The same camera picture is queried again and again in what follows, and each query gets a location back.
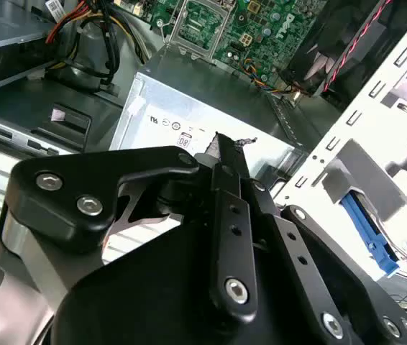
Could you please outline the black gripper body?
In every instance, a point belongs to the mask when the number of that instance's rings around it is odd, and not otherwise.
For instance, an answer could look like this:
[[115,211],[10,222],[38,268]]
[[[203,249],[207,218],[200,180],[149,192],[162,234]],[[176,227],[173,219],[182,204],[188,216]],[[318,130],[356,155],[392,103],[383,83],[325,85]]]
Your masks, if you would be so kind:
[[[241,184],[241,196],[244,181]],[[250,210],[255,253],[257,239]],[[76,284],[59,307],[53,344],[239,344],[237,323],[217,313],[204,294],[211,237],[201,226],[180,225]]]

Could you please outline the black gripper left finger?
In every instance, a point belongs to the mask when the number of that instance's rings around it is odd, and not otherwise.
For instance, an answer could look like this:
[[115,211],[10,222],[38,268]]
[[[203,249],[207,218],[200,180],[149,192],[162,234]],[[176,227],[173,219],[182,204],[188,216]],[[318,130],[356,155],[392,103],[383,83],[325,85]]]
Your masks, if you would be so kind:
[[176,146],[24,160],[4,201],[4,246],[22,259],[51,308],[101,267],[109,236],[181,219],[210,235],[209,284],[217,313],[249,323],[257,312],[244,142],[214,135],[205,152]]

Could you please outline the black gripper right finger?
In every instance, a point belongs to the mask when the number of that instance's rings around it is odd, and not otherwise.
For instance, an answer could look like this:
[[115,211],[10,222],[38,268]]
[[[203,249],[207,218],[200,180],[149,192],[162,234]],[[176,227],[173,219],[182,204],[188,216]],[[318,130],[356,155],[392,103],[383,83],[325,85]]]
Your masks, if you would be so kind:
[[255,236],[258,312],[239,344],[407,344],[407,313],[302,209],[244,181]]

